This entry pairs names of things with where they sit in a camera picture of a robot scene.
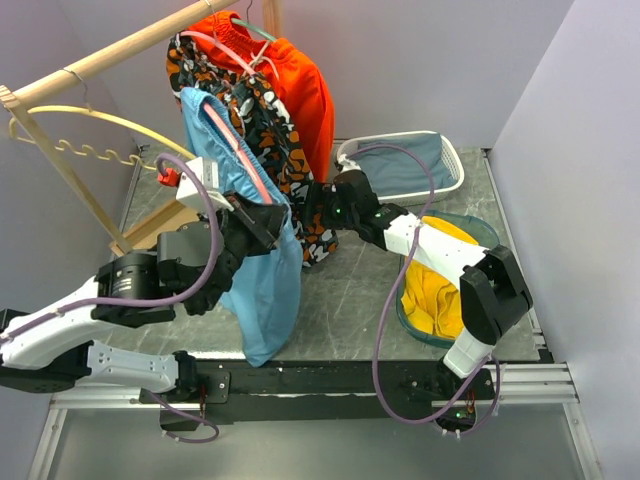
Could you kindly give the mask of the light blue shorts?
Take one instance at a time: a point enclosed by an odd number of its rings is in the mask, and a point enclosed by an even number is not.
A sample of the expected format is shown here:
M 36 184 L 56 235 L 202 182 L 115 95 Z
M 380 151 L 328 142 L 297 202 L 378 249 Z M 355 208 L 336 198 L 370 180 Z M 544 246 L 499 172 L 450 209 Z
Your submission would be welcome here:
M 227 125 L 234 128 L 219 99 L 202 90 L 186 88 L 181 93 L 181 104 L 189 149 L 198 157 L 217 162 L 220 189 L 223 192 L 233 191 L 262 204 L 260 194 L 244 167 L 206 116 L 203 110 L 205 101 L 211 102 Z M 256 165 L 273 198 L 273 204 L 288 207 L 286 197 L 237 131 L 236 136 Z M 293 330 L 300 305 L 302 260 L 302 248 L 294 234 L 292 214 L 289 213 L 278 247 L 267 255 L 244 260 L 233 276 L 230 291 L 222 295 L 223 306 L 238 318 L 243 352 L 253 367 L 260 367 L 270 360 L 283 347 Z

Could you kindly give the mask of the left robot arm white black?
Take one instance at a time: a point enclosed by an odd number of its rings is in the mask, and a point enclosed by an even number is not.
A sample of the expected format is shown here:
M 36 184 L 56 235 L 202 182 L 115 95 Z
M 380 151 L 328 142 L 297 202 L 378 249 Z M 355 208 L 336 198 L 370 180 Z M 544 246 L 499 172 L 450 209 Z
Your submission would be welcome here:
M 1 384 L 49 394 L 81 380 L 168 394 L 179 402 L 198 392 L 197 361 L 185 351 L 149 355 L 97 341 L 112 330 L 171 322 L 175 307 L 203 315 L 230 291 L 249 258 L 273 251 L 288 209 L 228 195 L 230 209 L 209 220 L 162 232 L 150 249 L 102 266 L 67 297 L 33 314 L 1 313 Z

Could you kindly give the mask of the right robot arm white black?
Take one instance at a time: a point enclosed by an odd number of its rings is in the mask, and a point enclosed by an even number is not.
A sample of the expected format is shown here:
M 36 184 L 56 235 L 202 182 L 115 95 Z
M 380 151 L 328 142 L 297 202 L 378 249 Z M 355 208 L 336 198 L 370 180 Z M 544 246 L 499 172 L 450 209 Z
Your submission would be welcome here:
M 383 204 L 360 170 L 340 173 L 331 183 L 315 182 L 304 201 L 306 220 L 351 230 L 382 250 L 415 260 L 447 279 L 461 296 L 463 329 L 443 358 L 440 391 L 460 398 L 473 385 L 472 371 L 533 307 L 513 252 L 464 242 L 392 203 Z

